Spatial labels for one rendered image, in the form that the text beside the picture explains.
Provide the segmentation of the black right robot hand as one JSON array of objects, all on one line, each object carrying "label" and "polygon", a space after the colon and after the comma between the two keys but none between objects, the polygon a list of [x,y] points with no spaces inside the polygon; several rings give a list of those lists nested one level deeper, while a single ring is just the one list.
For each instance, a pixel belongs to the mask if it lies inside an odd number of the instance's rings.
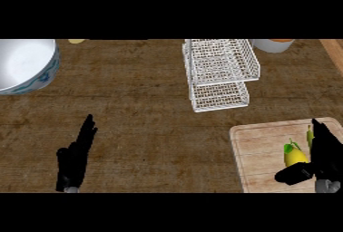
[{"label": "black right robot hand", "polygon": [[282,169],[275,174],[275,181],[294,185],[316,178],[343,184],[343,143],[322,122],[312,120],[312,125],[310,162],[296,162]]}]

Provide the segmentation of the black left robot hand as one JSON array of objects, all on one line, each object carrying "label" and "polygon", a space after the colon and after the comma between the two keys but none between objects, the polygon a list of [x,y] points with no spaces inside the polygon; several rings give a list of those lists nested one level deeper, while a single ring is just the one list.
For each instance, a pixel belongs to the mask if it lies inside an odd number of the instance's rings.
[{"label": "black left robot hand", "polygon": [[93,116],[87,115],[78,131],[77,140],[67,148],[56,151],[58,157],[58,180],[56,190],[65,192],[68,189],[80,188],[83,183],[89,151],[93,145],[93,136],[98,132],[95,127]]}]

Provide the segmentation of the yellow lemon with green leaf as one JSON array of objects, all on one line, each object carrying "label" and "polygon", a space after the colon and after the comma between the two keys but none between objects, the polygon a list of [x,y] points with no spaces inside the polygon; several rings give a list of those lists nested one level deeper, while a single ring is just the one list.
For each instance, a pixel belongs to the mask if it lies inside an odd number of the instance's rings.
[{"label": "yellow lemon with green leaf", "polygon": [[308,163],[308,156],[297,143],[290,140],[290,142],[284,144],[284,164],[290,167],[297,162]]}]

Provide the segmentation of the pale wooden cutting board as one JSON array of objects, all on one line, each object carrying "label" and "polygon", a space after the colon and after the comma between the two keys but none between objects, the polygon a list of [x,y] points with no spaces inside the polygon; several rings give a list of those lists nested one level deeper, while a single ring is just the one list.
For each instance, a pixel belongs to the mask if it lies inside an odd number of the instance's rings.
[{"label": "pale wooden cutting board", "polygon": [[309,156],[312,120],[238,125],[229,130],[240,182],[245,193],[315,193],[316,178],[294,185],[275,181],[285,168],[284,145],[294,141]]}]

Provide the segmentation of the pale wooden board edge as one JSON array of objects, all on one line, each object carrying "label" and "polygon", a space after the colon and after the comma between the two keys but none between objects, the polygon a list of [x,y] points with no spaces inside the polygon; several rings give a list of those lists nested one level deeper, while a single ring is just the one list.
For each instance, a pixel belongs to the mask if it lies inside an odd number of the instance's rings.
[{"label": "pale wooden board edge", "polygon": [[321,39],[321,45],[343,75],[343,39]]}]

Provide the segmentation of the white bowl with blue pattern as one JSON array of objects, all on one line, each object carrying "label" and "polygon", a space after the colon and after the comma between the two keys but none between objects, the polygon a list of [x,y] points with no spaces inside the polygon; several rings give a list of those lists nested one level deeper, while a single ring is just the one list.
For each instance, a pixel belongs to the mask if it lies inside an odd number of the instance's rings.
[{"label": "white bowl with blue pattern", "polygon": [[44,88],[61,63],[55,39],[0,39],[0,95],[18,95]]}]

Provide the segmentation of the white cup with orange contents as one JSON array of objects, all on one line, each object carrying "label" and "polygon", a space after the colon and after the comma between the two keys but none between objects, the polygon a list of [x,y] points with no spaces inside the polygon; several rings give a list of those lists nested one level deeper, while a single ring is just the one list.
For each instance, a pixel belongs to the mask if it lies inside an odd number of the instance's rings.
[{"label": "white cup with orange contents", "polygon": [[294,39],[251,39],[253,46],[268,53],[282,53],[291,46]]}]

